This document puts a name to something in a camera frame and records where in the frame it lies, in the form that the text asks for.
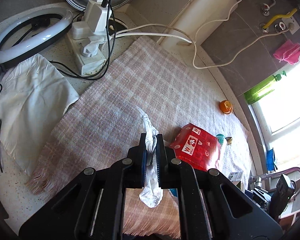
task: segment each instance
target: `white cloth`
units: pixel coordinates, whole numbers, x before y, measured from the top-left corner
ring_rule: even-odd
[[[159,205],[163,197],[163,189],[159,187],[157,161],[155,147],[157,145],[156,135],[159,133],[151,124],[149,116],[138,107],[141,119],[143,121],[143,129],[146,132],[146,181],[145,187],[139,194],[140,200],[149,208],[154,208]]]
[[[52,129],[79,95],[43,56],[36,54],[10,69],[0,94],[0,141],[30,175]]]

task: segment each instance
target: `red package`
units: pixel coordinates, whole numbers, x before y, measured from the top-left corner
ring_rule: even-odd
[[[194,169],[218,168],[221,144],[217,137],[192,123],[181,129],[170,148],[174,149],[177,158],[191,164]]]

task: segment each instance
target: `green bottle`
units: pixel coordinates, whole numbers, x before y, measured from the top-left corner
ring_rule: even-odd
[[[281,80],[281,75],[287,76],[285,71],[282,71],[282,74],[271,75],[270,77],[261,81],[258,85],[245,92],[244,97],[248,105],[257,102],[259,99],[274,91],[275,83]]]

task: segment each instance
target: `white cable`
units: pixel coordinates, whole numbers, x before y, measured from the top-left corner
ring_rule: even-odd
[[[193,65],[196,69],[205,69],[205,68],[210,68],[210,67],[223,67],[223,66],[226,66],[226,65],[229,65],[230,63],[232,63],[232,62],[235,60],[235,58],[236,58],[241,52],[243,52],[245,49],[249,48],[251,45],[253,45],[254,43],[256,43],[256,42],[257,42],[258,40],[260,40],[261,38],[271,37],[271,36],[277,36],[277,35],[280,35],[280,34],[282,34],[282,33],[287,32],[287,31],[289,30],[289,29],[287,29],[287,30],[285,30],[285,31],[283,31],[283,32],[280,32],[280,33],[266,34],[266,35],[263,35],[263,36],[260,36],[260,37],[256,38],[256,39],[255,39],[252,43],[250,43],[248,46],[245,46],[244,48],[242,48],[241,50],[239,50],[239,51],[234,55],[234,57],[232,58],[232,60],[230,60],[230,61],[227,62],[227,63],[220,64],[220,65],[205,66],[205,67],[197,67],[197,66],[194,64],[194,60],[195,60],[195,56],[196,56],[196,54],[197,54],[197,46],[196,46],[195,42],[196,42],[196,38],[197,38],[198,32],[200,31],[200,29],[201,29],[203,26],[205,26],[205,25],[207,25],[207,24],[209,24],[209,23],[212,23],[212,22],[226,22],[226,21],[228,21],[229,18],[230,18],[231,10],[234,8],[234,6],[236,6],[236,5],[237,5],[238,3],[240,3],[241,1],[242,1],[242,0],[237,1],[237,2],[230,8],[228,17],[227,17],[226,19],[222,19],[222,20],[212,20],[212,21],[209,21],[209,22],[206,22],[206,23],[202,24],[202,25],[197,29],[196,34],[195,34],[195,36],[194,36],[194,39],[192,39],[187,33],[183,32],[182,30],[179,30],[179,29],[177,29],[177,28],[171,27],[171,26],[169,26],[169,25],[164,25],[164,24],[145,24],[145,25],[141,25],[141,26],[138,26],[138,27],[135,27],[135,28],[131,28],[131,29],[127,29],[127,30],[118,31],[118,32],[117,32],[117,37],[121,37],[121,36],[119,36],[120,33],[128,32],[128,31],[133,31],[133,30],[137,30],[137,29],[140,29],[140,28],[143,28],[143,27],[147,27],[147,26],[163,26],[163,27],[166,27],[166,28],[168,28],[168,29],[173,29],[173,30],[179,31],[179,32],[181,32],[182,34],[186,35],[186,36],[189,38],[189,40],[191,40],[192,44],[194,45],[194,56],[193,56],[193,59],[192,59],[192,65]]]
[[[192,43],[192,41],[187,40],[184,37],[181,37],[181,36],[178,36],[178,35],[174,35],[174,34],[169,34],[169,33],[121,33],[121,34],[117,34],[116,38],[120,38],[120,37],[124,37],[124,36],[140,36],[140,35],[173,37],[173,38],[181,39],[181,40],[183,40],[185,42],[188,42],[188,43]]]
[[[229,14],[228,14],[228,17],[224,20],[212,20],[212,21],[209,21],[209,22],[206,22],[204,24],[202,24],[198,29],[197,29],[197,32],[195,33],[195,36],[194,36],[194,42],[197,42],[197,35],[198,35],[198,32],[201,30],[201,28],[209,23],[213,23],[213,22],[226,22],[229,20],[230,18],[230,14],[231,14],[231,11],[233,9],[234,6],[236,6],[238,3],[240,3],[242,0],[239,0],[237,1],[229,10]]]
[[[116,22],[120,23],[121,25],[123,25],[125,28],[129,28],[124,22],[120,21],[119,19],[115,19]]]
[[[234,59],[241,53],[243,52],[245,49],[249,48],[251,45],[253,45],[254,43],[256,43],[258,40],[260,40],[261,38],[264,38],[264,37],[271,37],[271,36],[277,36],[277,35],[280,35],[282,33],[286,33],[287,31],[289,31],[289,29],[285,30],[285,31],[282,31],[280,33],[273,33],[273,34],[265,34],[265,35],[262,35],[258,38],[256,38],[253,42],[251,42],[249,45],[245,46],[244,48],[240,49],[237,54],[234,55],[234,57],[232,58],[232,60],[230,60],[229,62],[227,63],[224,63],[224,64],[220,64],[220,65],[212,65],[212,66],[206,66],[206,67],[197,67],[194,65],[194,59],[192,60],[192,64],[193,66],[196,68],[196,69],[204,69],[204,68],[210,68],[210,67],[224,67],[226,65],[229,65],[230,63],[232,63],[234,61]]]

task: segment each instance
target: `orange ball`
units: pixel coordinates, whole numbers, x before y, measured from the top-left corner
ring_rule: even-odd
[[[224,114],[231,114],[233,110],[232,104],[227,100],[223,100],[222,102],[220,102],[219,108]]]

